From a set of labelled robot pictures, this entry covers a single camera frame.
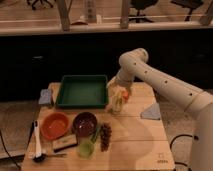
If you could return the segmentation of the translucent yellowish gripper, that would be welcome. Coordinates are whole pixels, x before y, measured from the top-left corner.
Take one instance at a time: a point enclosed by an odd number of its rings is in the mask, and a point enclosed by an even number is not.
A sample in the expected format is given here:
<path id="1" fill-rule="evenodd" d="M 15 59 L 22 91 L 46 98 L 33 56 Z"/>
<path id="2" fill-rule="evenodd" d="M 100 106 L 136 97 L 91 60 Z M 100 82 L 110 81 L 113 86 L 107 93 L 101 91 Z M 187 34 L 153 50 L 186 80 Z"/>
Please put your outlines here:
<path id="1" fill-rule="evenodd" d="M 110 96 L 113 95 L 114 91 L 117 89 L 121 89 L 122 91 L 128 91 L 129 97 L 132 95 L 132 88 L 131 87 L 123 87 L 120 86 L 116 82 L 116 77 L 113 77 L 108 83 L 107 83 L 108 93 Z"/>

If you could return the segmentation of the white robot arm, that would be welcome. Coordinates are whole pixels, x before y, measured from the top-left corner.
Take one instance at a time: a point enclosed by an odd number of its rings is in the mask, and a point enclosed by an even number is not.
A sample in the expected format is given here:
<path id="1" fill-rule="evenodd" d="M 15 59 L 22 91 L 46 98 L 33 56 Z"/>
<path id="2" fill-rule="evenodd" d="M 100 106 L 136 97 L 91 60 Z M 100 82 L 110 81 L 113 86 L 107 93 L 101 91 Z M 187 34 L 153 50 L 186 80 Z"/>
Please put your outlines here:
<path id="1" fill-rule="evenodd" d="M 213 95 L 147 64 L 143 48 L 123 53 L 112 85 L 130 88 L 137 77 L 196 119 L 189 170 L 213 171 Z"/>

